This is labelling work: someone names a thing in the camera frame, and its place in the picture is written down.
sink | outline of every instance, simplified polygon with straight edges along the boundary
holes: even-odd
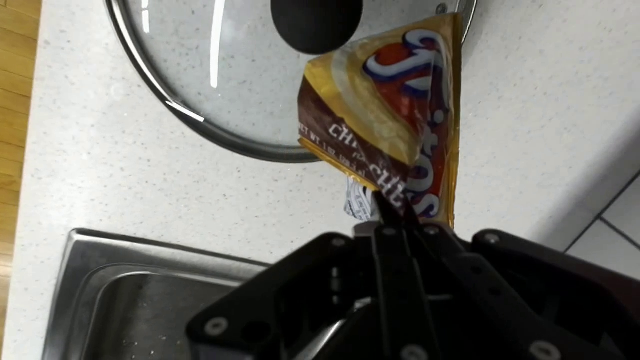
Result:
[[[264,267],[184,246],[74,230],[42,357],[191,357],[188,319]]]

white countertop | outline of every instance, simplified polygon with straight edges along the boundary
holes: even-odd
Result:
[[[351,232],[327,163],[248,159],[155,98],[105,2],[45,2],[5,360],[41,357],[67,233],[274,261]],[[640,167],[640,5],[483,0],[467,44],[459,224],[566,247]]]

snack bag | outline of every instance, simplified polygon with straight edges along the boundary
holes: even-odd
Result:
[[[452,225],[461,121],[459,16],[414,21],[308,61],[300,144],[401,213]]]

tiled wall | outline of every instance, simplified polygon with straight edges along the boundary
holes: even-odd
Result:
[[[640,280],[640,172],[576,237],[569,254]]]

grout line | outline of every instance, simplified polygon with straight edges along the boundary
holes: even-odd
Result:
[[[622,236],[624,240],[628,240],[635,247],[639,247],[640,249],[640,243],[632,237],[632,236],[628,236],[628,233],[624,233],[618,225],[615,225],[612,222],[609,222],[607,217],[600,217],[611,230],[615,230],[618,236]]]
[[[572,243],[566,246],[564,251],[572,249],[579,240],[599,222],[599,217],[604,219],[604,212],[640,177],[640,170],[632,176],[632,180],[628,180],[622,190],[594,216],[594,219],[590,219],[584,230],[572,240]]]

